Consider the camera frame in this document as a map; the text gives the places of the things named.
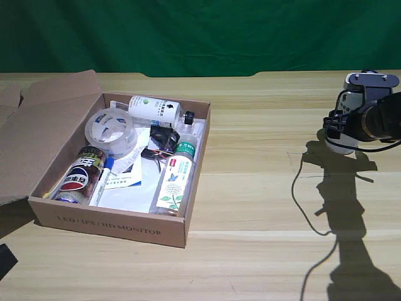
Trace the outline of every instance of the clear plastic bottle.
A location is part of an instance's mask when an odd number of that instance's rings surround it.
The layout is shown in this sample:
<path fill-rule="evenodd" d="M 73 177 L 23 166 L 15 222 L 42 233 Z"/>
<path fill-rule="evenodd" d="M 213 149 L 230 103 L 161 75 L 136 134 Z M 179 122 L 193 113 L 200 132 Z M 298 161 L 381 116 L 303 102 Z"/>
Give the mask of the clear plastic bottle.
<path fill-rule="evenodd" d="M 192 135 L 194 113 L 186 112 L 174 155 L 167 159 L 149 213 L 182 216 L 188 202 L 194 171 L 197 138 Z"/>

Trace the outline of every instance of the pepsi can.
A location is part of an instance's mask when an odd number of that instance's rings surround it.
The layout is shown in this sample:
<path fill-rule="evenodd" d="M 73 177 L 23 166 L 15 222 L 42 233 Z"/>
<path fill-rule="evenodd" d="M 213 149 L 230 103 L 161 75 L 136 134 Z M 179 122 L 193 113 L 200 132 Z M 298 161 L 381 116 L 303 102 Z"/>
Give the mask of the pepsi can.
<path fill-rule="evenodd" d="M 102 150 L 93 146 L 82 148 L 54 199 L 89 204 L 105 161 L 106 154 Z"/>

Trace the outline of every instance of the bottle cap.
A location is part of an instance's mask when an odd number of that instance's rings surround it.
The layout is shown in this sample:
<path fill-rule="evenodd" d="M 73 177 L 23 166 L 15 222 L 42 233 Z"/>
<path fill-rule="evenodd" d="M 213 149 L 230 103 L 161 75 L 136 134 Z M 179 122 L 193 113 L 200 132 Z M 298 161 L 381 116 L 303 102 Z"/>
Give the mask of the bottle cap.
<path fill-rule="evenodd" d="M 191 111 L 186 111 L 184 114 L 184 123 L 185 124 L 193 124 L 195 118 L 195 113 Z"/>

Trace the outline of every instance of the packing tape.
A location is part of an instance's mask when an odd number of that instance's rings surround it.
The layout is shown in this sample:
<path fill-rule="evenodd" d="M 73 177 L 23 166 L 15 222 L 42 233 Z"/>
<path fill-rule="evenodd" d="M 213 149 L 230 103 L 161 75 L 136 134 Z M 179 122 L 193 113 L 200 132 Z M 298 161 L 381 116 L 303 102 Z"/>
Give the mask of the packing tape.
<path fill-rule="evenodd" d="M 114 159 L 127 155 L 137 137 L 133 118 L 120 108 L 106 108 L 94 114 L 85 126 L 89 143 Z"/>

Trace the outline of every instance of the green curtain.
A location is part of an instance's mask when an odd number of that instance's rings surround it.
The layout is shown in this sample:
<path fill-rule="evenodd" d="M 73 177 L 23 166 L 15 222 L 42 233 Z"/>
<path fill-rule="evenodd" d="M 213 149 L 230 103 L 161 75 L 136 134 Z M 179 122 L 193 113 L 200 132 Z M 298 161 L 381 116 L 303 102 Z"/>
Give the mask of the green curtain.
<path fill-rule="evenodd" d="M 0 0 L 0 72 L 401 69 L 401 1 Z"/>

